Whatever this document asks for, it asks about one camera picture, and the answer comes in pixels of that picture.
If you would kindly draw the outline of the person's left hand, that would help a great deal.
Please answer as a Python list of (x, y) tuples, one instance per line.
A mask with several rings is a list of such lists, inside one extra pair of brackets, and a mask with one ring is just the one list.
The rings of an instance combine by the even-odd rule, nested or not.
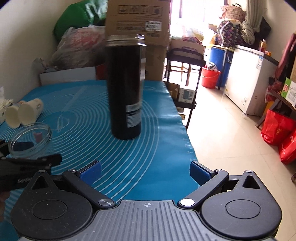
[(0, 193), (0, 222), (4, 220), (4, 211), (6, 203), (5, 201), (10, 197), (10, 192), (1, 192)]

